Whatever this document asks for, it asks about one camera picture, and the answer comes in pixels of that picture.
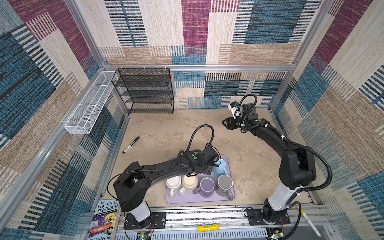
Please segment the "blue mug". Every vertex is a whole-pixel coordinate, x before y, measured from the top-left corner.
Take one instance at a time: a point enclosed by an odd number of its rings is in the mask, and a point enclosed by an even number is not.
[[[220,177],[221,175],[228,175],[227,168],[226,168],[226,163],[224,159],[219,159],[218,161],[215,162],[215,164],[220,164],[218,167],[213,167],[212,168],[212,173],[213,175]]]

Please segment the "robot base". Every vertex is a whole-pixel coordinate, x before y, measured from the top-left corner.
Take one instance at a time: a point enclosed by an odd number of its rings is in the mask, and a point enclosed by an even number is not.
[[[165,228],[166,226],[166,212],[152,212],[152,215],[147,217],[144,221],[138,222],[135,217],[127,213],[126,221],[124,222],[124,229],[150,229],[153,224],[153,219],[156,220],[155,228]]]
[[[255,226],[255,225],[268,225],[265,221],[263,221],[263,214],[262,214],[263,209],[247,209],[247,216],[250,216],[248,218],[249,225]],[[291,220],[289,220],[289,217],[287,215],[287,211],[283,210],[281,211],[281,220],[283,221],[284,224],[291,224]]]

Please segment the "yellow marker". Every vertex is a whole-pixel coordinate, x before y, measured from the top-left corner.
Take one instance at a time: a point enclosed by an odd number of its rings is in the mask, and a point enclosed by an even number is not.
[[[198,226],[197,230],[198,232],[208,232],[208,231],[218,230],[218,224]]]
[[[301,214],[303,215],[303,217],[305,218],[305,220],[307,220],[307,222],[309,223],[309,225],[311,226],[311,228],[313,229],[313,231],[316,233],[316,235],[318,237],[321,237],[321,234],[320,232],[317,230],[317,228],[313,225],[312,221],[310,220],[310,218],[307,216],[307,214],[304,212],[303,209],[301,209]]]

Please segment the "white mesh basket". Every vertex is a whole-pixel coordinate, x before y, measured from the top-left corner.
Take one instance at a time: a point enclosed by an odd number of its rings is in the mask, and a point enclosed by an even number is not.
[[[112,79],[117,80],[115,72],[103,71],[100,73],[65,124],[65,129],[70,134],[89,134],[91,132],[113,89]]]

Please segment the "marker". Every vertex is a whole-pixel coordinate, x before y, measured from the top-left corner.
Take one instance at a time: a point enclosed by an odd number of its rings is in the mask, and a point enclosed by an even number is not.
[[[128,151],[128,149],[129,149],[130,147],[132,147],[132,145],[133,145],[137,140],[139,140],[139,138],[140,138],[140,137],[135,138],[135,140],[133,140],[133,141],[131,142],[131,144],[129,144],[128,147],[127,147],[126,149],[124,149],[123,153],[126,153],[126,152]]]
[[[303,217],[305,218],[305,220],[307,220],[307,222],[309,223],[309,225],[311,226],[311,228],[313,229],[313,231],[316,233],[316,235],[318,237],[321,237],[321,234],[320,232],[317,230],[317,228],[313,225],[312,221],[310,220],[310,218],[307,216],[307,214],[304,212],[304,210],[302,209],[301,210],[301,214],[303,215]]]

